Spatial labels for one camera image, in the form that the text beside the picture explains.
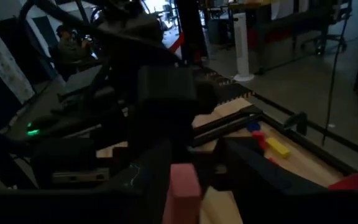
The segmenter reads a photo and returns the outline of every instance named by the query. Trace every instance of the pink block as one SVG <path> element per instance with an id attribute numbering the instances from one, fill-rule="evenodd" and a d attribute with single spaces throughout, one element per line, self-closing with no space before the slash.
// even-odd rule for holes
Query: pink block
<path id="1" fill-rule="evenodd" d="M 163 224 L 196 224 L 201 206 L 201 188 L 192 164 L 172 164 Z"/>

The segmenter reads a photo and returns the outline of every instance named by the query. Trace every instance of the man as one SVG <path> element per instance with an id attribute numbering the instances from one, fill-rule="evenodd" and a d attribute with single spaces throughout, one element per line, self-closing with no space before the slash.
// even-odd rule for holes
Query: man
<path id="1" fill-rule="evenodd" d="M 58 50 L 60 51 L 63 62 L 77 62 L 84 60 L 92 60 L 89 49 L 90 43 L 87 40 L 82 41 L 81 46 L 73 40 L 71 30 L 64 25 L 60 25 L 57 30 L 57 35 L 60 38 Z"/>

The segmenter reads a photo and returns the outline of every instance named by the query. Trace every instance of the white tower fan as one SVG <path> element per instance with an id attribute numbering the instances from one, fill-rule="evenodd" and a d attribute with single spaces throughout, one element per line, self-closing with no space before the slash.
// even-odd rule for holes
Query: white tower fan
<path id="1" fill-rule="evenodd" d="M 243 12 L 234 14 L 233 18 L 238 72 L 238 74 L 234 77 L 234 80 L 237 82 L 248 82 L 251 81 L 255 76 L 249 73 L 247 17 Z"/>

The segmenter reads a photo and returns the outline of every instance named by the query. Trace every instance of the green led light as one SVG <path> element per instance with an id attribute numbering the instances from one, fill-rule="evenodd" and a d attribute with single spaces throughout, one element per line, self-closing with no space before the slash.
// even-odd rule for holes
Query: green led light
<path id="1" fill-rule="evenodd" d="M 34 130 L 34 131 L 28 131 L 27 135 L 28 136 L 35 136 L 35 135 L 37 135 L 39 133 L 40 133 L 40 130 L 38 129 L 38 130 Z"/>

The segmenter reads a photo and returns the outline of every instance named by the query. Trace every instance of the wooden table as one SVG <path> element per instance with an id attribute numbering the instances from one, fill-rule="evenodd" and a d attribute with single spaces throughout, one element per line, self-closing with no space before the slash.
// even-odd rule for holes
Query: wooden table
<path id="1" fill-rule="evenodd" d="M 209 115 L 199 115 L 193 122 L 194 127 L 202 126 L 206 123 L 212 122 L 216 119 L 222 118 L 229 114 L 237 112 L 239 109 L 251 104 L 243 98 L 239 98 L 215 108 L 214 112 Z M 282 159 L 275 152 L 267 149 L 265 152 L 266 158 L 273 158 L 274 161 L 286 170 L 298 174 L 308 180 L 311 180 L 322 186 L 329 186 L 341 180 L 343 176 L 332 167 L 319 160 L 306 149 L 295 144 L 294 142 L 276 132 L 267 124 L 260 123 L 262 131 L 267 137 L 273 137 L 284 144 L 290 151 L 291 155 L 288 159 Z M 241 137 L 250 136 L 250 132 L 246 129 L 231 133 L 228 136 Z M 98 151 L 98 157 L 111 157 L 114 147 L 126 146 L 126 142 L 120 143 L 116 146 Z M 201 147 L 196 148 L 198 152 L 209 153 L 212 152 L 216 145 L 216 141 L 209 142 Z M 204 197 L 203 204 L 200 211 L 201 224 L 238 224 L 242 223 L 239 211 L 234 197 L 231 192 L 218 192 L 210 187 Z"/>

